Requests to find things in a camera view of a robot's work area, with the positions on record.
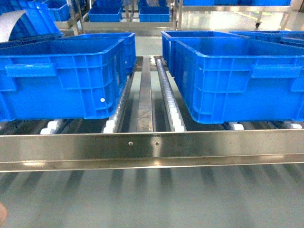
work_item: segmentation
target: floor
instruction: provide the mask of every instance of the floor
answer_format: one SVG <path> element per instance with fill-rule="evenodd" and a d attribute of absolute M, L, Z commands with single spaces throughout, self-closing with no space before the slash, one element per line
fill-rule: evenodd
<path fill-rule="evenodd" d="M 257 14 L 244 14 L 192 13 L 183 28 L 253 30 Z M 260 29 L 276 30 L 280 16 L 264 15 Z M 303 23 L 294 12 L 287 28 Z M 162 54 L 160 36 L 136 37 L 136 47 L 138 56 Z M 160 98 L 155 72 L 152 91 Z M 302 228 L 304 165 L 0 173 L 0 201 L 4 228 Z"/>

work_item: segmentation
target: shelf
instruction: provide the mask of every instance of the shelf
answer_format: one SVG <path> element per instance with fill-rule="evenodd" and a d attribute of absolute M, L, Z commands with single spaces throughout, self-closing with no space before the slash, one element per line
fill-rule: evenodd
<path fill-rule="evenodd" d="M 287 12 L 290 6 L 183 6 L 182 11 Z"/>

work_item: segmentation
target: conveyor frame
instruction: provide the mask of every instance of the conveyor frame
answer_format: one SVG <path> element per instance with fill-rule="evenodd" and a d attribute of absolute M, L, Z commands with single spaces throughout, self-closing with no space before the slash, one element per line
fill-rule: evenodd
<path fill-rule="evenodd" d="M 139 57 L 135 69 L 144 69 L 142 77 L 145 83 L 141 87 L 146 89 L 140 89 L 140 97 L 144 97 L 140 102 L 142 109 L 146 107 L 149 117 L 149 121 L 140 123 L 141 133 L 70 133 L 64 126 L 61 127 L 62 134 L 37 135 L 37 128 L 43 128 L 45 120 L 38 123 L 22 122 L 31 127 L 23 126 L 25 130 L 19 131 L 21 134 L 6 132 L 10 128 L 3 128 L 1 132 L 0 171 L 304 163 L 304 130 L 284 129 L 283 124 L 243 123 L 246 129 L 255 128 L 253 126 L 256 125 L 264 126 L 258 127 L 259 130 L 243 131 L 226 131 L 221 127 L 211 131 L 151 132 L 153 128 L 149 128 L 149 125 L 154 124 L 151 123 L 154 119 L 151 118 L 151 90 L 147 89 L 151 87 L 148 83 L 148 69 L 159 70 L 160 65 L 156 65 L 155 60 L 160 58 Z M 71 121 L 64 123 L 69 128 L 79 128 L 77 124 L 73 126 Z"/>

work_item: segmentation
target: metal beam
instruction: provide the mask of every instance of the metal beam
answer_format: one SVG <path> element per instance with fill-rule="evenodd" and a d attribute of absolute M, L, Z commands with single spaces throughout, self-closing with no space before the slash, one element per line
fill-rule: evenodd
<path fill-rule="evenodd" d="M 0 136 L 0 171 L 304 163 L 304 130 Z"/>

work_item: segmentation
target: crate rim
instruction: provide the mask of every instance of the crate rim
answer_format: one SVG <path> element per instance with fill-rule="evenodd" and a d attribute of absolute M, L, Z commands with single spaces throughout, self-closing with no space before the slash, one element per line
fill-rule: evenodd
<path fill-rule="evenodd" d="M 207 58 L 244 58 L 244 56 L 210 56 L 210 55 L 205 55 L 205 54 L 202 54 L 201 52 L 195 50 L 194 48 L 190 47 L 189 45 L 183 43 L 182 41 L 180 40 L 177 40 L 177 42 L 179 44 L 181 44 L 182 46 L 184 46 L 185 48 L 189 49 L 190 51 L 192 51 L 194 54 L 196 54 L 197 56 L 199 57 L 207 57 Z M 262 41 L 262 40 L 259 40 L 259 42 L 264 42 L 264 43 L 271 43 L 273 44 L 272 42 L 267 42 L 267 41 Z M 286 44 L 278 44 L 278 45 L 283 45 L 283 46 L 287 46 L 287 47 L 290 47 L 290 45 L 286 45 Z M 303 55 L 292 55 L 292 56 L 272 56 L 272 55 L 269 55 L 269 56 L 246 56 L 246 58 L 295 58 L 295 57 L 304 57 L 304 54 Z"/>
<path fill-rule="evenodd" d="M 60 8 L 49 8 L 49 7 L 47 7 L 49 10 L 60 10 L 60 9 L 62 9 L 62 8 L 64 8 L 65 6 L 66 6 L 67 4 L 65 3 L 65 4 L 63 4 Z"/>
<path fill-rule="evenodd" d="M 108 53 L 112 48 L 116 47 L 117 45 L 119 45 L 120 43 L 122 43 L 124 41 L 123 38 L 119 39 L 118 41 L 116 41 L 114 44 L 110 45 L 109 47 L 107 47 L 105 50 L 103 51 L 100 51 L 100 52 L 94 52 L 94 53 L 87 53 L 87 54 L 84 54 L 84 53 L 79 53 L 79 54 L 47 54 L 48 56 L 50 57 L 57 57 L 57 56 L 83 56 L 83 55 L 86 55 L 86 56 L 94 56 L 94 55 L 100 55 L 100 54 L 105 54 L 105 53 Z M 21 44 L 20 46 L 23 46 L 23 45 L 32 45 L 34 43 L 28 43 L 28 44 Z M 3 56 L 0 56 L 0 58 L 7 58 L 7 57 L 22 57 L 22 58 L 32 58 L 32 57 L 41 57 L 43 55 L 46 55 L 46 54 L 40 54 L 40 55 L 3 55 Z"/>

